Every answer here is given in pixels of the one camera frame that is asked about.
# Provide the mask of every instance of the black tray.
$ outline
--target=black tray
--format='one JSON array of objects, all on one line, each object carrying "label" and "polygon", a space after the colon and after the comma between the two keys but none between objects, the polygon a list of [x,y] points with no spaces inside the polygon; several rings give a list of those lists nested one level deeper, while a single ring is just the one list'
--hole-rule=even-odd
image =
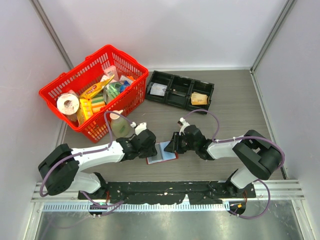
[{"label": "black tray", "polygon": [[[164,96],[151,95],[151,87],[154,83],[166,85]],[[163,104],[180,107],[186,110],[204,109],[208,110],[211,104],[212,93],[215,85],[199,81],[196,79],[154,71],[146,86],[145,99],[153,100]],[[206,94],[208,101],[206,105],[192,105],[191,94],[197,92],[199,94]],[[207,114],[203,111],[198,111],[200,114]]]}]

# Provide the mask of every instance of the roll of paper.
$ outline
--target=roll of paper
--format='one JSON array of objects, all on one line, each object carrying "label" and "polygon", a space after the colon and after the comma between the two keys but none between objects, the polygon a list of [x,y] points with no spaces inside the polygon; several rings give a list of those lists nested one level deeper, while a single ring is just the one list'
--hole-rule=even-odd
[{"label": "roll of paper", "polygon": [[73,122],[77,121],[79,99],[71,93],[63,93],[56,101],[56,107],[60,113],[66,115]]}]

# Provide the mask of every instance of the red plastic basket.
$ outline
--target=red plastic basket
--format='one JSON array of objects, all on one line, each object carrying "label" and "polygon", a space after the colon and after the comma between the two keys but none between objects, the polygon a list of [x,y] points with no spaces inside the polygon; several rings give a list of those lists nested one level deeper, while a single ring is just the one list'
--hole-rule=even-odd
[{"label": "red plastic basket", "polygon": [[[84,124],[70,121],[57,109],[57,99],[70,90],[78,95],[91,85],[98,83],[104,74],[104,69],[114,65],[119,78],[121,75],[132,76],[135,81],[119,96],[90,117]],[[85,58],[85,61],[68,73],[62,73],[57,79],[39,91],[39,95],[46,101],[48,107],[61,120],[65,121],[74,131],[83,133],[92,142],[98,142],[108,133],[104,120],[105,111],[123,110],[127,116],[145,99],[146,78],[148,70],[140,65],[133,57],[111,45],[106,45]]]}]

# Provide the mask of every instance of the translucent bottle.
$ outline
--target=translucent bottle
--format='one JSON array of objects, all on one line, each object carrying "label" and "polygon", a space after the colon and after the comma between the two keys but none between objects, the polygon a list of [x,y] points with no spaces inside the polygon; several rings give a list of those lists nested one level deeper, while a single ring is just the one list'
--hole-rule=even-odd
[{"label": "translucent bottle", "polygon": [[[120,110],[120,111],[114,110],[113,112],[122,114],[123,110]],[[111,130],[117,138],[123,138],[130,132],[130,125],[128,121],[125,120],[123,117],[120,117],[119,115],[114,113],[110,113],[110,118],[111,118]]]}]

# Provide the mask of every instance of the gray floor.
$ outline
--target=gray floor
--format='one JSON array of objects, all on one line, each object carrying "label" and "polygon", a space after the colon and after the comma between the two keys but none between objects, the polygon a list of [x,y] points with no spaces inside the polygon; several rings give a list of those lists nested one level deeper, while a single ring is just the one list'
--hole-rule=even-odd
[{"label": "gray floor", "polygon": [[[227,139],[245,134],[254,129],[270,138],[258,97],[248,70],[175,71],[172,74],[214,83],[210,111],[220,120],[218,139]],[[177,121],[188,112],[177,107],[145,100],[128,118],[136,123],[147,122],[147,127],[156,135],[157,142],[169,141],[178,131]],[[200,128],[211,138],[217,124],[210,115],[192,114],[187,121]],[[71,148],[94,146],[81,133],[67,129],[64,142]],[[97,144],[106,144],[105,136]],[[92,167],[86,172],[99,172],[107,181],[207,181],[226,180],[243,164],[237,158],[222,158],[215,161],[200,159],[194,152],[181,154],[178,159],[151,165],[145,159],[122,163],[108,163]],[[283,179],[280,170],[272,180]]]},{"label": "gray floor", "polygon": [[[265,201],[249,201],[256,216]],[[36,240],[302,240],[291,201],[272,201],[265,215],[240,219],[226,211],[116,212],[85,219],[87,212],[44,212]],[[58,229],[57,227],[74,227]]]}]

